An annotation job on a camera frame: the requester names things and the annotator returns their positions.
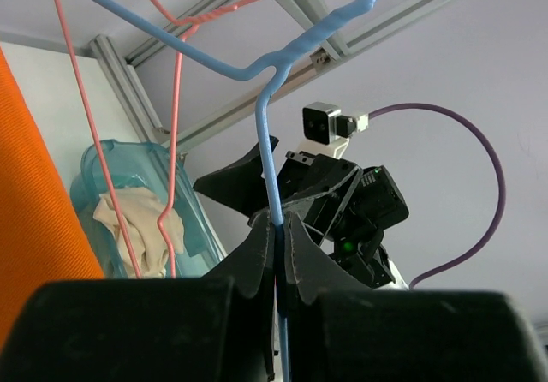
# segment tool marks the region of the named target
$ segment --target teal laundry basket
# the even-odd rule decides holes
[[[122,143],[116,140],[104,140],[101,146],[116,189],[148,188],[162,203],[167,202],[168,150],[152,143]],[[177,163],[176,174],[173,208],[184,225],[185,248],[184,253],[176,254],[176,275],[179,278],[200,277],[220,262],[222,248],[180,162]],[[106,192],[108,189],[97,150],[95,146],[90,146],[82,156],[80,174],[70,187],[70,199],[106,277],[127,278],[114,237],[103,224],[93,219],[99,194]],[[166,271],[169,277],[169,262]]]

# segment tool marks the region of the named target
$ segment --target crumpled towel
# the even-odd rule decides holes
[[[114,236],[118,252],[126,272],[135,278],[135,270],[123,240],[120,225],[116,219],[110,194],[100,194],[100,200],[93,218],[102,223]],[[158,197],[147,188],[123,188],[116,190],[120,209],[128,226],[129,238],[133,245],[141,276],[143,278],[164,278],[165,264],[168,261],[168,248],[157,226],[158,217],[165,208]],[[164,219],[164,227],[173,243],[175,252],[184,252],[184,227],[175,210]]]

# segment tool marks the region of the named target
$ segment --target green led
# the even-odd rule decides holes
[[[354,244],[352,242],[345,242],[342,245],[342,250],[344,250],[344,252],[352,252],[354,251]]]

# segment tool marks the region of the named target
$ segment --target purple cable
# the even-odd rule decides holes
[[[369,119],[372,120],[378,116],[388,114],[390,112],[395,112],[397,110],[429,110],[432,112],[437,112],[438,114],[448,116],[449,118],[454,119],[461,125],[464,125],[472,134],[474,134],[474,136],[479,140],[479,142],[481,142],[481,145],[487,151],[487,155],[489,155],[489,158],[493,163],[493,168],[495,168],[495,174],[497,175],[498,182],[497,209],[495,211],[495,215],[493,216],[493,220],[491,221],[491,224],[489,225],[489,228],[487,228],[485,234],[473,247],[471,247],[464,254],[454,258],[453,260],[450,260],[443,265],[437,266],[430,271],[422,273],[417,278],[413,279],[413,281],[411,281],[411,284],[409,285],[409,288],[413,289],[415,286],[417,286],[419,282],[422,282],[429,277],[433,277],[434,275],[454,268],[455,266],[460,265],[462,262],[469,260],[489,242],[489,240],[492,238],[493,234],[497,230],[501,219],[503,218],[504,206],[506,205],[506,183],[504,181],[503,166],[500,163],[500,159],[498,159],[495,149],[492,147],[491,143],[485,137],[485,135],[483,135],[483,133],[479,129],[477,129],[475,125],[473,125],[468,119],[456,114],[452,110],[442,108],[441,106],[415,103],[386,106],[384,108],[371,112],[369,114]]]

